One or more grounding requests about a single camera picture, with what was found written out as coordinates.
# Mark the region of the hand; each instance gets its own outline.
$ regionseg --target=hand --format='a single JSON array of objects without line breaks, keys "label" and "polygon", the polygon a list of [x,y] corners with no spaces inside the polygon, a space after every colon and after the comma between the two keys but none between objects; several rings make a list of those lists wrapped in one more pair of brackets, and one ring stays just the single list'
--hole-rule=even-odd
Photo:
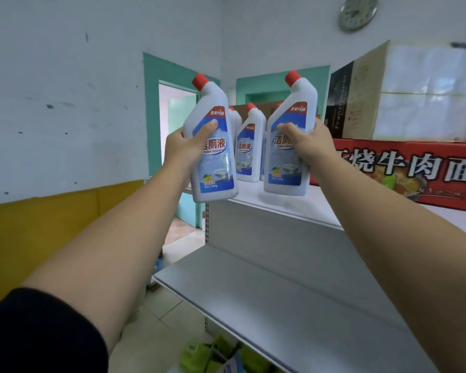
[{"label": "hand", "polygon": [[314,131],[309,133],[302,132],[293,123],[278,125],[278,131],[292,140],[295,151],[309,166],[336,153],[328,127],[317,118]]},{"label": "hand", "polygon": [[183,128],[171,133],[166,139],[164,165],[179,165],[186,175],[190,175],[204,154],[205,142],[216,129],[217,120],[212,119],[190,139],[183,137]]}]

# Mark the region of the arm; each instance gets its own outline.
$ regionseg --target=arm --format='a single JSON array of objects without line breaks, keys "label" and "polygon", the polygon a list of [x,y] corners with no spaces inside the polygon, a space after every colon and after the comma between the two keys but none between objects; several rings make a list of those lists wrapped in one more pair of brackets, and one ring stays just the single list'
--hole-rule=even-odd
[{"label": "arm", "polygon": [[466,233],[339,157],[320,120],[309,134],[280,131],[437,368],[466,372]]},{"label": "arm", "polygon": [[23,286],[67,302],[93,323],[112,351],[164,244],[181,191],[216,128],[212,120],[189,140],[181,129],[169,135],[162,169],[36,269]]}]

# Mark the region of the black sleeve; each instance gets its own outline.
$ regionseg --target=black sleeve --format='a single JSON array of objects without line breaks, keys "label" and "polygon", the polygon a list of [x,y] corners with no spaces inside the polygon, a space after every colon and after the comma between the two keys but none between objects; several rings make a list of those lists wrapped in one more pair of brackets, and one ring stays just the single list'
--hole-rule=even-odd
[{"label": "black sleeve", "polygon": [[0,301],[0,372],[107,372],[108,353],[90,321],[36,289]]}]

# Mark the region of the red bottle cap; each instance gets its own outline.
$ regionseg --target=red bottle cap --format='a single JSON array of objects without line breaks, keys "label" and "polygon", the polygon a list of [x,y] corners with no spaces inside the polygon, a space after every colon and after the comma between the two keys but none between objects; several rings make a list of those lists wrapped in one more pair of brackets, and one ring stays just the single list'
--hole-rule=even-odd
[{"label": "red bottle cap", "polygon": [[198,91],[202,91],[202,88],[207,82],[209,82],[209,80],[205,78],[205,75],[199,73],[193,79],[192,84]]},{"label": "red bottle cap", "polygon": [[295,81],[297,81],[299,78],[302,78],[300,77],[300,74],[298,74],[295,69],[292,69],[288,72],[287,76],[285,77],[285,82],[288,84],[289,87],[292,87]]},{"label": "red bottle cap", "polygon": [[257,106],[254,105],[253,103],[247,103],[247,112],[249,112],[253,108],[257,108]]}]

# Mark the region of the red cardboard box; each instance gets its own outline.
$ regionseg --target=red cardboard box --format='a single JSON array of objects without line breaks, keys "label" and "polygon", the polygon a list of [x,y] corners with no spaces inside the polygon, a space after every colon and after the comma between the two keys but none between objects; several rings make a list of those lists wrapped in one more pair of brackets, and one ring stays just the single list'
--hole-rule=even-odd
[{"label": "red cardboard box", "polygon": [[[423,204],[466,210],[466,144],[333,139],[340,155]],[[311,177],[311,184],[317,182]]]}]

